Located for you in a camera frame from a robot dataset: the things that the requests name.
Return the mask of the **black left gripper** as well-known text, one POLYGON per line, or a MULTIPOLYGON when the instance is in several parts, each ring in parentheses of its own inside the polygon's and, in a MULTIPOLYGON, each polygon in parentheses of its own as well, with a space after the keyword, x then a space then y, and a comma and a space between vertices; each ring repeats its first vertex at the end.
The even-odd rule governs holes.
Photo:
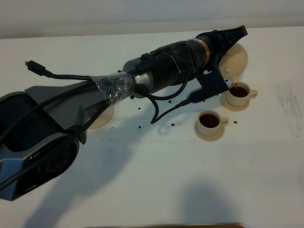
POLYGON ((211 71, 211 68, 219 63, 223 55, 245 36, 247 36, 247 30, 244 25, 238 28, 199 34, 197 38, 202 40, 209 49, 209 61, 205 69, 211 71))

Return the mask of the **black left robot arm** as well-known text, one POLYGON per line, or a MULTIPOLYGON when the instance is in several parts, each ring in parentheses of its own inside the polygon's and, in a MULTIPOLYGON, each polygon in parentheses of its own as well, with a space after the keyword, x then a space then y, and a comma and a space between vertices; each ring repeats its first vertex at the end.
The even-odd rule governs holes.
POLYGON ((228 90, 220 61, 247 35, 245 26, 214 30, 160 47, 107 76, 56 75, 35 61, 29 71, 68 86, 33 86, 0 99, 0 197, 13 201, 61 175, 74 162, 87 129, 127 97, 154 105, 178 96, 197 79, 200 88, 178 104, 199 103, 228 90))

